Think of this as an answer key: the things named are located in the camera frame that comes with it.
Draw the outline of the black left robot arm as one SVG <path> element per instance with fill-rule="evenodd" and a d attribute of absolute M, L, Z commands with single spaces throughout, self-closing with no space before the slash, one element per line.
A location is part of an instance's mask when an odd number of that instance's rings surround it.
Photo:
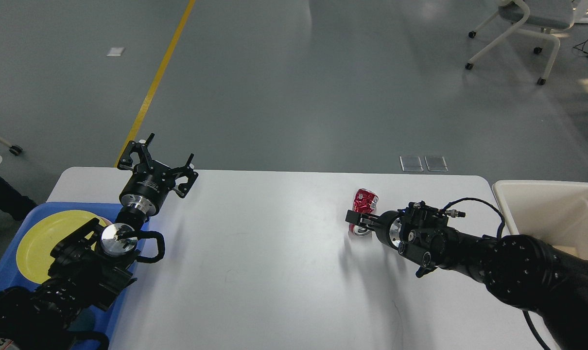
<path fill-rule="evenodd" d="M 121 210 L 107 226 L 89 219 L 52 248 L 48 278 L 30 291 L 12 286 L 0 291 L 0 341 L 18 350 L 70 350 L 79 341 L 109 348 L 104 332 L 72 330 L 89 307 L 107 312 L 125 288 L 136 281 L 130 268 L 152 264 L 166 252 L 163 234 L 143 230 L 159 214 L 170 192 L 185 198 L 198 179 L 189 155 L 171 168 L 152 158 L 145 141 L 129 141 L 116 168 L 132 174 L 119 195 Z"/>

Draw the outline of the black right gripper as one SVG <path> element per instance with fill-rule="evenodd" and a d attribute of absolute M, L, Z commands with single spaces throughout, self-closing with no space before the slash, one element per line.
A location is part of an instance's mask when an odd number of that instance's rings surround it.
<path fill-rule="evenodd" d="M 401 243 L 401 218 L 403 215 L 404 212 L 402 210 L 389 210 L 380 215 L 348 210 L 345 222 L 366 230 L 374 230 L 381 244 L 397 251 Z"/>

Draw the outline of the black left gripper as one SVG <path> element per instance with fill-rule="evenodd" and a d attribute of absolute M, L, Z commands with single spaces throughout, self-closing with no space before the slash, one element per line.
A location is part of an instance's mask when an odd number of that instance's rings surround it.
<path fill-rule="evenodd" d="M 192 164 L 194 153 L 189 155 L 183 166 L 168 169 L 167 177 L 161 177 L 163 173 L 154 174 L 156 162 L 148 151 L 154 137 L 155 134 L 150 133 L 146 140 L 129 141 L 116 162 L 116 169 L 133 173 L 119 195 L 122 212 L 155 216 L 170 191 L 185 198 L 199 177 Z"/>

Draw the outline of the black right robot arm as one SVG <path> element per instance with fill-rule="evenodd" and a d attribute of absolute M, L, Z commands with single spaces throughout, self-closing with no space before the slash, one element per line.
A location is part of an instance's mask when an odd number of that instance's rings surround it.
<path fill-rule="evenodd" d="M 496 236 L 459 232 L 448 219 L 466 214 L 452 206 L 410 202 L 381 215 L 348 210 L 345 221 L 374 232 L 381 244 L 417 264 L 418 278 L 443 269 L 484 284 L 500 302 L 522 311 L 544 349 L 531 312 L 561 349 L 588 350 L 588 261 L 529 235 L 503 236 L 503 216 Z"/>

